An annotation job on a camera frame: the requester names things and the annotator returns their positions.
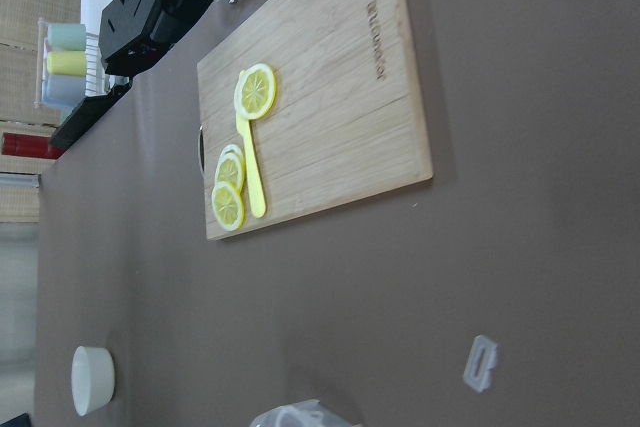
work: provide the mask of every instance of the black object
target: black object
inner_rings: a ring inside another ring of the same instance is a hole
[[[211,0],[113,0],[102,11],[99,46],[107,74],[133,77],[155,65]]]
[[[0,427],[31,427],[31,419],[29,418],[29,414],[22,414],[4,424],[0,424]]]
[[[62,125],[56,129],[49,139],[49,144],[64,150],[71,147],[76,140],[82,137],[93,124],[100,120],[100,117],[102,117],[120,97],[127,93],[130,88],[130,83],[116,85],[106,95],[85,97],[80,105],[64,120]]]

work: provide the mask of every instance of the yellow knife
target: yellow knife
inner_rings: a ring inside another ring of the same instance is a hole
[[[236,130],[244,141],[244,155],[247,166],[247,187],[249,189],[249,203],[251,213],[254,217],[260,218],[267,210],[262,190],[262,180],[258,170],[258,161],[253,147],[253,137],[251,136],[251,125],[249,119],[236,112]]]

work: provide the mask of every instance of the white wall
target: white wall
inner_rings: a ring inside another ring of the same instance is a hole
[[[0,224],[0,423],[33,412],[38,225]]]

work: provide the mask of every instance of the small white container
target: small white container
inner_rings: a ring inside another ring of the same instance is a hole
[[[251,427],[352,427],[352,424],[313,399],[270,410],[256,417]]]
[[[78,415],[87,415],[113,397],[113,359],[102,347],[78,347],[71,364],[71,393]]]

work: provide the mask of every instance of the dish rack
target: dish rack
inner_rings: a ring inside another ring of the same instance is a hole
[[[38,19],[38,58],[36,61],[36,88],[34,107],[50,107],[59,109],[59,106],[46,104],[42,99],[42,87],[47,80],[46,61],[47,54],[53,49],[47,42],[47,27],[49,22],[42,17]],[[105,74],[102,67],[100,48],[98,46],[98,36],[87,32],[87,46],[85,49],[87,56],[87,75],[85,85],[85,96],[95,97],[104,95],[109,91],[109,76]]]

